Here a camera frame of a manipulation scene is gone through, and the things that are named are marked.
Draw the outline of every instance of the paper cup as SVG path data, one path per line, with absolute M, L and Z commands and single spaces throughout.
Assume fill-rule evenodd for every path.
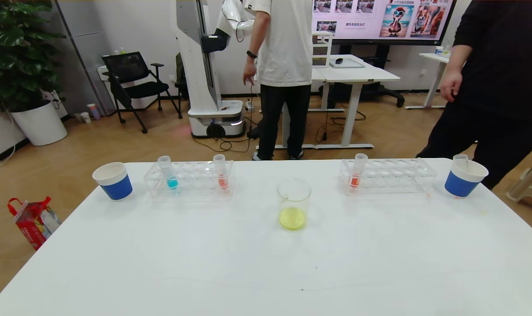
M 445 190 L 459 198 L 466 198 L 488 175 L 487 168 L 478 162 L 454 160 L 445 182 Z
M 123 200 L 133 192 L 126 165 L 121 162 L 112 162 L 96 169 L 92 179 L 114 201 Z

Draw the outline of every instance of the potted plant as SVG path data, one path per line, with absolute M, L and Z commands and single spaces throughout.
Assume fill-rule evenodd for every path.
M 44 32 L 49 22 L 37 16 L 51 11 L 51 1 L 0 0 L 0 111 L 7 110 L 33 145 L 57 142 L 67 131 L 42 91 L 59 93 L 52 59 L 58 50 L 50 40 L 62 34 Z

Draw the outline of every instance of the man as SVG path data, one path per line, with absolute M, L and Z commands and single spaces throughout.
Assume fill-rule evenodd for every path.
M 532 0 L 471 2 L 441 94 L 449 102 L 418 156 L 452 158 L 478 140 L 492 190 L 532 151 Z
M 313 0 L 247 0 L 244 7 L 256 20 L 243 82 L 254 85 L 258 67 L 262 101 L 260 146 L 252 159 L 272 160 L 286 103 L 291 118 L 288 155 L 299 160 L 311 94 Z

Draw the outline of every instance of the hand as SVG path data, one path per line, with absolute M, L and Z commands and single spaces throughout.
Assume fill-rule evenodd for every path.
M 242 75 L 242 83 L 246 86 L 246 82 L 250 82 L 254 86 L 254 75 L 256 75 L 256 65 L 254 59 L 248 58 L 244 66 L 244 74 Z
M 454 96 L 457 96 L 459 93 L 459 87 L 461 87 L 462 81 L 463 76 L 461 74 L 461 70 L 446 70 L 440 88 L 442 98 L 448 100 L 449 102 L 453 102 Z

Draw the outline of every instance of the monitor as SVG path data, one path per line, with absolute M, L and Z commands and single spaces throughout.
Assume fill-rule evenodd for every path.
M 335 44 L 439 45 L 455 0 L 313 0 L 313 30 Z

